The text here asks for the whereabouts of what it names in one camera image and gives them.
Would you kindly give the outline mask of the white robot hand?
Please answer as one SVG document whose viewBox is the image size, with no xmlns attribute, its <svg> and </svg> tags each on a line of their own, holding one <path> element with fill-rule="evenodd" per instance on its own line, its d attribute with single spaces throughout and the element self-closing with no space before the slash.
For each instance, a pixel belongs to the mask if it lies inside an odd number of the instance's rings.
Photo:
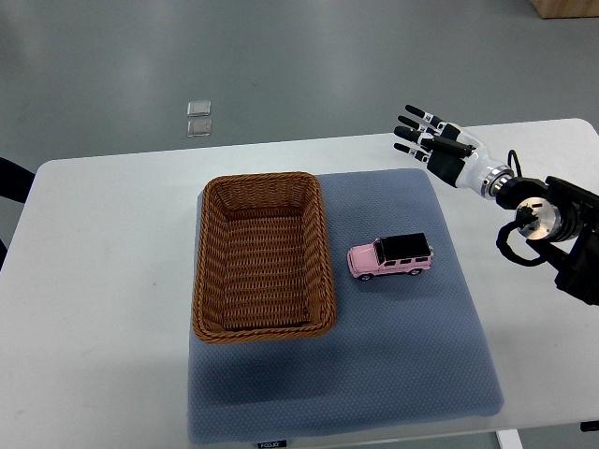
<svg viewBox="0 0 599 449">
<path fill-rule="evenodd" d="M 481 197 L 495 197 L 509 181 L 509 167 L 493 159 L 487 146 L 453 123 L 406 105 L 394 134 L 429 150 L 427 169 L 455 188 L 469 188 Z"/>
</svg>

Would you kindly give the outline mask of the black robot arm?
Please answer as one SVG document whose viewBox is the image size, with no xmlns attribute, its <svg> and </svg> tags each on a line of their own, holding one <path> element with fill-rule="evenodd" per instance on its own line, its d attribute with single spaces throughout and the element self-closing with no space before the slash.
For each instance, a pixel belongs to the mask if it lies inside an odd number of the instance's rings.
<svg viewBox="0 0 599 449">
<path fill-rule="evenodd" d="M 557 289 L 588 305 L 598 303 L 598 196 L 569 181 L 521 173 L 518 155 L 493 159 L 487 146 L 464 128 L 408 105 L 394 129 L 395 149 L 424 164 L 454 188 L 467 188 L 512 210 L 496 246 L 523 267 L 553 266 Z"/>
</svg>

